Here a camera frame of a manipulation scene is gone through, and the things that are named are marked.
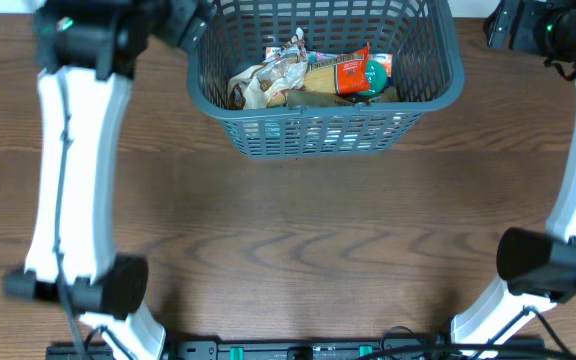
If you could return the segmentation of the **white tan pouch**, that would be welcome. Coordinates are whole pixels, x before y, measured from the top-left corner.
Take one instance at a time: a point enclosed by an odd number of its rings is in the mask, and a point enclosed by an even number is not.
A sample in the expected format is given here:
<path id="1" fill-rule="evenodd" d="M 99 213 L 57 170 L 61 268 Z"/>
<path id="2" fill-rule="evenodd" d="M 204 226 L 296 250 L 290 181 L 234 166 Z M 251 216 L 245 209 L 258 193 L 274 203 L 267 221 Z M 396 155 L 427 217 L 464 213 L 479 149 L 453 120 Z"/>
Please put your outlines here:
<path id="1" fill-rule="evenodd" d="M 274 107 L 275 98 L 285 98 L 285 92 L 300 88 L 308 69 L 303 29 L 261 64 L 253 65 L 228 81 L 227 108 L 253 110 Z"/>

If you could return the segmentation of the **gold foil snack bag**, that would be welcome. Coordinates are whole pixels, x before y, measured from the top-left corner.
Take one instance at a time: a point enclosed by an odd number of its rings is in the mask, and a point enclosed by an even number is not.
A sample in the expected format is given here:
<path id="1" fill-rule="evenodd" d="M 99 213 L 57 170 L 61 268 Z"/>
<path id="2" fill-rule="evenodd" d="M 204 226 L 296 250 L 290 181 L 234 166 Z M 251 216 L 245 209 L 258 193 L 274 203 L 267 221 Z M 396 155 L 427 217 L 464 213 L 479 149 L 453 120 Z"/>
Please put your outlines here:
<path id="1" fill-rule="evenodd" d="M 389 87 L 382 93 L 373 95 L 349 94 L 345 96 L 325 93 L 289 90 L 285 96 L 289 108 L 299 107 L 339 107 L 357 104 L 371 105 L 373 103 L 399 102 L 400 97 L 394 87 Z"/>

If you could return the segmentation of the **spaghetti pasta packet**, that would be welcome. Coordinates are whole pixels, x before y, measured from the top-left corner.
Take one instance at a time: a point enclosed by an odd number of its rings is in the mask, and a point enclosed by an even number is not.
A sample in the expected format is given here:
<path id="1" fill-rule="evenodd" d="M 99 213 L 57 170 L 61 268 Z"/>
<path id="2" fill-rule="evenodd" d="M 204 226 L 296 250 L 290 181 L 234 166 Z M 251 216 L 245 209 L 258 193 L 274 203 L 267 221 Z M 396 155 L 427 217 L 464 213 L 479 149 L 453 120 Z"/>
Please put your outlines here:
<path id="1" fill-rule="evenodd" d="M 372 85 L 366 72 L 370 44 L 344 54 L 307 51 L 307 69 L 298 91 L 324 95 L 351 95 L 366 92 Z"/>

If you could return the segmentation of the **colourful tissue pack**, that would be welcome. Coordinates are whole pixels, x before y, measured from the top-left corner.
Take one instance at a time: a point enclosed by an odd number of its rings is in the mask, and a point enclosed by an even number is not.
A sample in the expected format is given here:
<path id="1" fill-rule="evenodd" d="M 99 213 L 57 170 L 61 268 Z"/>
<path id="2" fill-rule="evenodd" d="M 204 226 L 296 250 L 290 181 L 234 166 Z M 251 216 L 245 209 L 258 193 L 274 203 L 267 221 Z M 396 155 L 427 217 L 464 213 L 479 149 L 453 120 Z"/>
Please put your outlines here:
<path id="1" fill-rule="evenodd" d="M 270 59 L 275 54 L 279 53 L 281 50 L 280 47 L 267 47 L 265 49 L 265 58 Z M 331 53 L 323 53 L 317 51 L 307 51 L 308 61 L 310 63 L 316 63 L 324 60 L 329 60 L 333 58 L 337 58 L 338 54 L 331 54 Z M 370 54 L 369 59 L 375 61 L 382 65 L 388 77 L 392 76 L 392 60 L 393 55 L 387 53 L 377 53 L 377 54 Z"/>

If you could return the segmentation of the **green lid jar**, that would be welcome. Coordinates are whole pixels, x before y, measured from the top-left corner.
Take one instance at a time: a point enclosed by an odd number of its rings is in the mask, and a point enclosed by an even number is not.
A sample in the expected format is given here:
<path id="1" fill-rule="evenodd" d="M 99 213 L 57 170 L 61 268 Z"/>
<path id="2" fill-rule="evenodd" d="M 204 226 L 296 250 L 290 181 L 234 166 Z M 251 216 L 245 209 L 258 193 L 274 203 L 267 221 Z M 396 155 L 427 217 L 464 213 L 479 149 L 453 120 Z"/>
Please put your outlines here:
<path id="1" fill-rule="evenodd" d="M 361 95 L 371 96 L 381 93 L 388 83 L 388 74 L 383 65 L 374 60 L 369 60 L 366 65 L 365 77 L 370 85 L 368 90 L 362 91 Z"/>

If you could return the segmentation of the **teal snack packet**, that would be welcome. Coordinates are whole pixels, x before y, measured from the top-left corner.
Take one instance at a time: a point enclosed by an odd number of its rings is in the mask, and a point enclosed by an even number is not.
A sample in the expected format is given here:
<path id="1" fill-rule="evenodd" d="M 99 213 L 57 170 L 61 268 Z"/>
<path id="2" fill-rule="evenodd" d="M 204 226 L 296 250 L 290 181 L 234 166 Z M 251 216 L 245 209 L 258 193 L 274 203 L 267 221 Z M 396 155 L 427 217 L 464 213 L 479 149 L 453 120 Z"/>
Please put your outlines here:
<path id="1" fill-rule="evenodd" d="M 242 138 L 250 145 L 279 144 L 283 136 L 280 124 L 274 121 L 246 122 L 242 128 Z"/>

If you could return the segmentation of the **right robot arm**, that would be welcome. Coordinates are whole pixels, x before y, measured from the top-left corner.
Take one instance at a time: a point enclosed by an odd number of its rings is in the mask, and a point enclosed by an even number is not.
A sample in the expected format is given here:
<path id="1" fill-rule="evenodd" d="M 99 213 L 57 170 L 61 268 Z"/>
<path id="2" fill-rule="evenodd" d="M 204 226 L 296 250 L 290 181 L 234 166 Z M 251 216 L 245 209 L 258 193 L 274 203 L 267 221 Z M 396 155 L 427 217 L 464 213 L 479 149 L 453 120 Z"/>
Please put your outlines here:
<path id="1" fill-rule="evenodd" d="M 543 58 L 576 87 L 576 1 L 504 0 L 485 20 L 492 48 Z M 542 233 L 504 232 L 497 275 L 451 319 L 449 343 L 468 359 L 491 359 L 533 318 L 576 296 L 576 117 L 563 182 Z"/>

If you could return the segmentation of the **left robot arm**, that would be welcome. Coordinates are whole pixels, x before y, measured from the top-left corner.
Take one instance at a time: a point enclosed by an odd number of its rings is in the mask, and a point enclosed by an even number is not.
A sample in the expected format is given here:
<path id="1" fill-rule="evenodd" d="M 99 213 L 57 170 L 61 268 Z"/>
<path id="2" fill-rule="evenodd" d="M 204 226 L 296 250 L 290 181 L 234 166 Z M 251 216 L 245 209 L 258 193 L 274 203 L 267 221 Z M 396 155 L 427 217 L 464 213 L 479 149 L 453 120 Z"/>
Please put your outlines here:
<path id="1" fill-rule="evenodd" d="M 7 296 L 64 310 L 75 354 L 90 338 L 117 359 L 162 359 L 166 331 L 144 301 L 148 264 L 122 255 L 113 233 L 113 186 L 122 121 L 138 56 L 150 37 L 194 50 L 216 12 L 210 1 L 47 1 L 33 15 L 42 157 L 36 224 Z"/>

